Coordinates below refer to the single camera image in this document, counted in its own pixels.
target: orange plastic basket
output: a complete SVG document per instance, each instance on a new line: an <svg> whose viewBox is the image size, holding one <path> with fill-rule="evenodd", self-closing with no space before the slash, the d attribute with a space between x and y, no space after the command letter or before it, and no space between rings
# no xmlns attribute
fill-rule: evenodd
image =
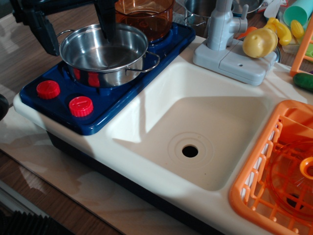
<svg viewBox="0 0 313 235"><path fill-rule="evenodd" d="M313 221L281 208L266 181L271 156L288 143L307 139L313 140L313 106L294 100L279 103L230 190L236 213L274 234L313 235Z"/></svg>

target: toy faucet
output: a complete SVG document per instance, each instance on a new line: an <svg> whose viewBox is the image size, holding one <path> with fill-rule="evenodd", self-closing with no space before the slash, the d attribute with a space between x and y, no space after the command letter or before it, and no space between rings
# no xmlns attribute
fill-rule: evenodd
<svg viewBox="0 0 313 235"><path fill-rule="evenodd" d="M243 42L234 39L235 33L245 32L248 5L240 18L233 17L232 0L217 0L211 14L208 37L195 49L193 62L235 80L258 86L276 59L271 52L263 58L251 58L244 53Z"/></svg>
<svg viewBox="0 0 313 235"><path fill-rule="evenodd" d="M247 29L246 15L249 6L247 4L244 5L240 18L233 17L231 11L232 2L232 0L216 1L216 7L211 14L206 43L211 50L225 50L226 47L232 44L235 33L243 33Z"/></svg>

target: toy food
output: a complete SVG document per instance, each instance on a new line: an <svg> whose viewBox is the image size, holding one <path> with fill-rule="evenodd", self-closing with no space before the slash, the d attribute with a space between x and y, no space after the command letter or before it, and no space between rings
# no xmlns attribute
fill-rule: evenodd
<svg viewBox="0 0 313 235"><path fill-rule="evenodd" d="M291 27L291 32L296 39L300 39L303 37L304 29L299 21L293 20L290 24L290 27Z"/></svg>
<svg viewBox="0 0 313 235"><path fill-rule="evenodd" d="M308 74L305 72L297 73L293 76L293 82L295 85L313 92L313 74Z"/></svg>
<svg viewBox="0 0 313 235"><path fill-rule="evenodd" d="M291 32L288 27L280 23L279 20L276 18L269 18L264 28L269 28L276 32L279 38L279 44L282 46L288 45L292 39Z"/></svg>
<svg viewBox="0 0 313 235"><path fill-rule="evenodd" d="M246 29L246 32L240 34L240 35L237 37L237 39L239 40L239 39L245 37L246 35L248 35L249 33L251 33L252 31L255 31L255 30L257 30L257 29L258 29L258 28L257 28L257 27L254 27L254 26L248 27L248 28Z"/></svg>
<svg viewBox="0 0 313 235"><path fill-rule="evenodd" d="M259 28L250 32L243 42L243 50L247 56L261 58L275 50L277 35L269 28Z"/></svg>

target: stainless steel pot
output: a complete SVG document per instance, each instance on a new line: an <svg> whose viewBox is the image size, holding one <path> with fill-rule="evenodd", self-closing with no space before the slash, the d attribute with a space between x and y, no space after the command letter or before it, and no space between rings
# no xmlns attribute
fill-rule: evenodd
<svg viewBox="0 0 313 235"><path fill-rule="evenodd" d="M80 28L60 45L60 56L67 63L73 79L87 86L110 88L135 79L141 72L154 69L160 62L157 54L147 51L148 39L137 28L117 23L116 36L108 42L99 24ZM143 70L143 57L150 53L155 64Z"/></svg>
<svg viewBox="0 0 313 235"><path fill-rule="evenodd" d="M233 0L233 14L236 17L241 17L244 5L248 5L247 19L253 17L263 5L264 0Z"/></svg>
<svg viewBox="0 0 313 235"><path fill-rule="evenodd" d="M207 38L208 27L213 10L216 7L217 0L185 0L180 5L185 8L185 24L192 27L197 36Z"/></svg>

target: green vegetable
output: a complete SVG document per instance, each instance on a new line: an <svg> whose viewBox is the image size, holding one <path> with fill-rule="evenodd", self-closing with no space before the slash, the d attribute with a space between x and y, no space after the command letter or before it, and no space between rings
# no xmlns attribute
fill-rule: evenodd
<svg viewBox="0 0 313 235"><path fill-rule="evenodd" d="M293 77L295 85L313 92L313 74L300 72Z"/></svg>

